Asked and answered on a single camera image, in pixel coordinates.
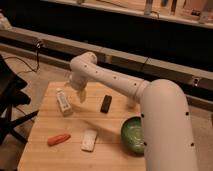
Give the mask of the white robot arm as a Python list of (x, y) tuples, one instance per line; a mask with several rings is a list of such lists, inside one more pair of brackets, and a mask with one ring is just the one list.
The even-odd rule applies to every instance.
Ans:
[(140, 105), (146, 171), (199, 171), (188, 102), (176, 83), (104, 69), (92, 52), (74, 57), (70, 68), (75, 90), (93, 79)]

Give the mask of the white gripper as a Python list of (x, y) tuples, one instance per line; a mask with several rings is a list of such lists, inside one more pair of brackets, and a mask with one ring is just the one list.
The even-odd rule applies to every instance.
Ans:
[(73, 88), (76, 92), (77, 95), (80, 99), (80, 103), (83, 103), (86, 100), (86, 83), (78, 83), (78, 82), (73, 82), (73, 81), (67, 81), (65, 83), (66, 87), (71, 87)]

